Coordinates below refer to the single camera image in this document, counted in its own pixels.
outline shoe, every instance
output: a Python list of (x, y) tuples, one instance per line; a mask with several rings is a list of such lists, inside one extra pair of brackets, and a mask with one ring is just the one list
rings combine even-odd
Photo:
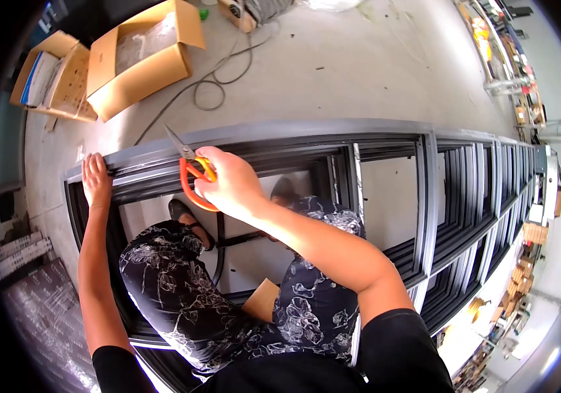
[(167, 208), (169, 208), (169, 216), (174, 221), (179, 222), (180, 217), (182, 217), (182, 215), (190, 215), (191, 217), (193, 217), (196, 220), (196, 222), (193, 223), (193, 224), (190, 224), (189, 227), (193, 228), (193, 227), (198, 226), (198, 227), (204, 229), (204, 232), (206, 232), (206, 237), (208, 238), (208, 242), (209, 242), (210, 246), (209, 246), (209, 248), (205, 248), (205, 251), (211, 251), (215, 247), (215, 239), (213, 239), (213, 237), (211, 236), (210, 233), (208, 233), (206, 228), (203, 227), (202, 224), (200, 224), (198, 222), (198, 219), (196, 218), (196, 216), (193, 215), (189, 206), (185, 205), (180, 200), (177, 200), (177, 199), (174, 198), (174, 199), (169, 201), (169, 204), (167, 205)]
[(296, 193), (291, 180), (287, 177), (281, 177), (274, 185), (272, 193), (270, 194), (270, 199), (274, 198), (282, 198), (285, 202), (283, 206), (287, 206), (288, 204), (299, 200), (300, 195)]

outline black sleeve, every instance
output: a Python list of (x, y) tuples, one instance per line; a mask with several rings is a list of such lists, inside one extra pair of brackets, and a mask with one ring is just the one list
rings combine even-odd
[(370, 390), (407, 386), (453, 391), (448, 370), (414, 310), (386, 311), (368, 322), (362, 330), (361, 350)]
[(102, 393), (156, 392), (134, 355), (119, 346), (97, 348), (93, 367)]

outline scissor blade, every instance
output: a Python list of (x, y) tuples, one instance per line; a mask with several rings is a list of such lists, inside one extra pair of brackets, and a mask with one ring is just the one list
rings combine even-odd
[(196, 157), (196, 154), (191, 150), (191, 148), (184, 144), (184, 142), (175, 134), (175, 132), (169, 128), (168, 125), (165, 124), (165, 132), (169, 139), (174, 143), (175, 148), (178, 149), (178, 152), (181, 156), (183, 156), (187, 160), (193, 160)]

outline black floral pants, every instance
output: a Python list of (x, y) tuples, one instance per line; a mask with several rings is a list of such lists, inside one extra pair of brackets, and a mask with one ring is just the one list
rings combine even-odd
[[(351, 210), (316, 196), (295, 212), (365, 238)], [(198, 260), (204, 246), (187, 225), (168, 220), (141, 232), (119, 269), (128, 294), (151, 326), (201, 374), (232, 361), (309, 351), (349, 362), (358, 314), (356, 294), (294, 253), (265, 323), (227, 301)]]

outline scissors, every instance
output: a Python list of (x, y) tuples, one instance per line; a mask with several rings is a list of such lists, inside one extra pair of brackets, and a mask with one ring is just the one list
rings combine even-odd
[[(189, 172), (197, 177), (201, 178), (205, 182), (214, 183), (217, 181), (217, 175), (215, 171), (211, 169), (210, 161), (206, 157), (198, 156), (193, 149), (189, 146), (185, 145), (184, 142), (175, 134), (169, 126), (165, 124), (165, 131), (167, 135), (174, 143), (175, 148), (178, 149), (178, 152), (182, 156), (180, 158), (180, 184), (182, 185), (182, 190), (184, 191), (184, 195), (189, 198), (191, 202), (197, 205), (200, 208), (208, 211), (220, 211), (218, 208), (215, 207), (212, 203), (201, 199), (198, 194), (196, 194), (189, 185)], [(193, 165), (191, 165), (192, 161), (197, 161), (202, 165), (202, 168), (206, 171), (206, 176), (204, 176), (200, 171), (198, 171)]]

